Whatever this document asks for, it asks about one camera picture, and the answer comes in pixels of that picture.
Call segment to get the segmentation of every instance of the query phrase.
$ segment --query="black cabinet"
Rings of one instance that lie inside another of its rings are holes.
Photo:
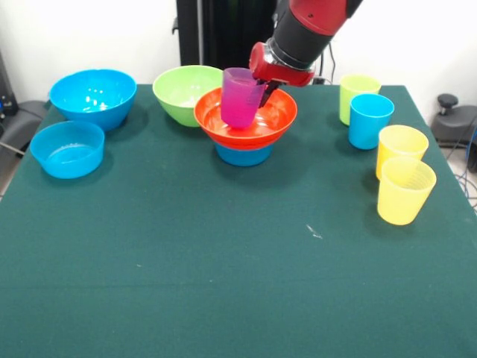
[[[177,0],[183,65],[247,67],[250,50],[274,30],[277,0]]]

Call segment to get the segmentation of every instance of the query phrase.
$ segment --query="cable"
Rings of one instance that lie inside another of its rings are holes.
[[[459,149],[467,149],[467,146],[466,146],[465,144],[458,144],[458,145],[457,145],[457,148],[459,148]]]
[[[472,126],[472,124],[474,123],[474,121],[477,119],[477,116],[475,116],[473,118],[473,120],[471,121],[471,123],[469,124],[469,126],[464,130],[464,132],[462,133],[461,135],[461,138],[459,138],[459,140],[456,142],[456,144],[454,145],[454,148],[452,148],[452,150],[450,151],[449,155],[447,156],[447,159],[449,159],[451,157],[451,155],[455,152],[455,149],[458,147],[458,145],[460,145],[460,141],[464,138],[464,134],[469,130],[470,126]],[[473,133],[472,133],[472,136],[470,137],[470,141],[469,141],[469,144],[466,145],[466,163],[465,163],[465,170],[462,174],[458,175],[458,174],[454,174],[455,176],[455,179],[457,180],[457,182],[459,183],[459,185],[461,186],[462,190],[464,191],[464,195],[466,197],[466,199],[469,201],[469,204],[470,206],[472,207],[472,209],[474,210],[474,213],[477,214],[477,203],[472,205],[470,202],[471,201],[474,201],[474,200],[477,200],[477,197],[471,197],[470,196],[470,193],[469,193],[469,186],[477,193],[477,185],[475,183],[473,183],[469,178],[468,178],[468,173],[469,173],[469,159],[470,159],[470,147],[472,146],[472,143],[474,141],[474,139],[477,137],[477,127],[476,129],[474,129]]]
[[[331,46],[331,43],[329,43],[328,48],[329,48],[329,56],[331,56],[331,60],[333,61],[333,70],[331,71],[331,82],[333,83],[333,80],[335,79],[336,61],[335,61],[335,55],[333,54],[333,48]]]
[[[329,84],[333,84],[328,78],[325,77],[315,77],[315,80],[323,80],[325,82],[328,82]]]
[[[446,159],[449,160],[449,158],[451,157],[451,155],[454,153],[455,149],[457,149],[458,146],[462,145],[461,144],[461,141],[462,139],[464,138],[464,135],[465,133],[467,133],[467,131],[470,129],[470,127],[473,126],[474,122],[476,121],[477,119],[477,115],[474,116],[474,118],[472,119],[471,123],[469,123],[469,125],[462,131],[461,133],[461,136],[460,138],[458,139],[458,141],[456,142],[456,144],[452,147],[452,149],[450,150],[450,153],[447,155]]]
[[[325,59],[324,59],[323,54],[321,54],[321,56],[320,56],[320,73],[319,73],[320,77],[323,76],[324,64],[325,64]]]
[[[30,110],[26,110],[25,108],[21,108],[21,107],[19,107],[18,110],[21,110],[22,112],[25,112],[25,113],[30,113],[32,116],[35,116],[35,117],[40,118],[41,120],[43,120],[43,117],[41,117],[41,115],[39,115],[39,114],[36,114],[35,112],[32,112]]]
[[[0,142],[0,147],[9,149],[11,151],[14,151],[17,154],[20,154],[20,155],[25,155],[24,151],[20,151],[19,149],[16,149],[15,147],[12,147],[11,145],[8,145],[7,143]]]

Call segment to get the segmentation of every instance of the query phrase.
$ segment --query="lime green cup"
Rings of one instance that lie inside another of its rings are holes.
[[[351,100],[362,93],[378,94],[381,84],[375,78],[365,75],[347,75],[340,82],[340,120],[350,125]]]

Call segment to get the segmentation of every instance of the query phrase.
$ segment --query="orange bowl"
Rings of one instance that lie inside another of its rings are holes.
[[[276,89],[267,104],[259,108],[250,127],[231,128],[221,119],[222,88],[205,94],[195,105],[198,124],[224,147],[238,150],[260,149],[275,143],[297,118],[297,103],[286,92]]]

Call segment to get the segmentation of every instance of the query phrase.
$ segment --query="table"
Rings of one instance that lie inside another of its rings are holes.
[[[437,186],[394,227],[338,88],[287,91],[297,121],[249,169],[145,85],[91,175],[27,154],[0,203],[1,356],[477,357],[477,220],[434,140]],[[432,138],[405,87],[382,94]]]

